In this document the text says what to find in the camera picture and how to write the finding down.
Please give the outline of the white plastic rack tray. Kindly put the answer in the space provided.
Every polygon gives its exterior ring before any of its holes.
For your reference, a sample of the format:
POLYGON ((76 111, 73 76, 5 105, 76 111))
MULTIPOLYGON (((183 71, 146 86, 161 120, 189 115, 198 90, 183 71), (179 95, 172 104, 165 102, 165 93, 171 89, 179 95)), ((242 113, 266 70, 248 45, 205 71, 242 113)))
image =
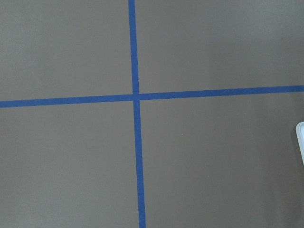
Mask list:
POLYGON ((301 153, 302 163, 304 164, 304 122, 300 122, 296 125, 296 136, 301 153))

